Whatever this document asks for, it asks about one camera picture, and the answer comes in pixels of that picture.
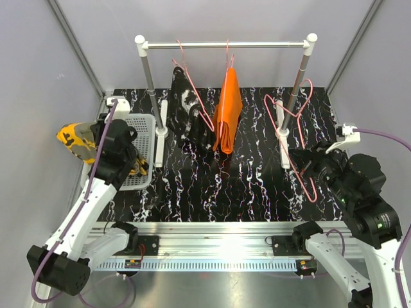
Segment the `yellow camouflage trousers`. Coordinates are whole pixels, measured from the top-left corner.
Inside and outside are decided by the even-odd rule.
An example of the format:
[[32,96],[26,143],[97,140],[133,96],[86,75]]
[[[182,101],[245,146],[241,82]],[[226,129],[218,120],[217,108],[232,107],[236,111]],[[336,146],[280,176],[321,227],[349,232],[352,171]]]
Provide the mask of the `yellow camouflage trousers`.
[[[85,123],[71,123],[63,126],[57,133],[57,139],[77,158],[84,163],[97,167],[101,148],[97,148],[92,134],[92,126],[97,121]],[[105,123],[103,134],[107,133],[110,122]],[[139,154],[137,158],[139,171],[130,175],[147,175],[148,163]]]

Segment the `black and white trousers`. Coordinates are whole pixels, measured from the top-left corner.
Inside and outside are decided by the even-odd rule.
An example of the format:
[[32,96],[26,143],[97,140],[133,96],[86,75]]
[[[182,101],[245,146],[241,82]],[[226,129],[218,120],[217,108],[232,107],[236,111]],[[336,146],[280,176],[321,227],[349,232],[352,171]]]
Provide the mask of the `black and white trousers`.
[[183,68],[173,69],[168,91],[168,128],[181,147],[190,142],[202,151],[211,151],[216,140],[214,133],[201,116],[202,106]]

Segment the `orange trousers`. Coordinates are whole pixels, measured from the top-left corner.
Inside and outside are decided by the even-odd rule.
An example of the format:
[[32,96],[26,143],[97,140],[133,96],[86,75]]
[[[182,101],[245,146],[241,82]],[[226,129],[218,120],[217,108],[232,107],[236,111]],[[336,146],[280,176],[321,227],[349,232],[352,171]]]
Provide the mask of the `orange trousers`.
[[241,92],[238,85],[238,79],[234,68],[229,69],[227,90],[225,97],[225,107],[223,114],[223,132],[222,138],[219,138],[220,126],[220,102],[222,101],[220,95],[219,104],[216,107],[213,124],[215,128],[216,142],[213,150],[220,148],[225,154],[231,154],[234,149],[234,140],[238,127],[239,116],[243,107],[241,101]]

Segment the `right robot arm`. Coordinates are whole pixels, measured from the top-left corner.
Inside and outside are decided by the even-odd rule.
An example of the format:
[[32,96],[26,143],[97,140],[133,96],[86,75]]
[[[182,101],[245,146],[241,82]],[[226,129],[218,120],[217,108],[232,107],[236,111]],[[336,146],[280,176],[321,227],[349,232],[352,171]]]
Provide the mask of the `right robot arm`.
[[349,307],[410,307],[402,275],[402,231],[398,214],[380,195],[386,176],[376,158],[355,154],[341,162],[319,144],[292,150],[301,175],[320,180],[333,194],[344,223],[361,250],[368,276],[357,272],[328,241],[316,222],[294,228],[292,248],[316,258],[344,292]]

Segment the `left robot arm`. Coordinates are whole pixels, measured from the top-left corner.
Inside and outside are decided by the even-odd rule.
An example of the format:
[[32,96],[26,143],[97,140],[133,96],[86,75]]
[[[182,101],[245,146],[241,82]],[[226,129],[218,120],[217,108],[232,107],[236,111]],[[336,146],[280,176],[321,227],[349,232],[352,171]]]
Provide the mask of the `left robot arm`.
[[136,229],[118,223],[91,243],[86,240],[94,223],[131,172],[137,157],[133,145],[136,130],[123,119],[100,119],[95,163],[75,205],[43,246],[33,245],[27,260],[33,272],[31,295],[37,302],[37,283],[75,296],[86,285],[92,271],[117,252],[132,255],[139,248]]

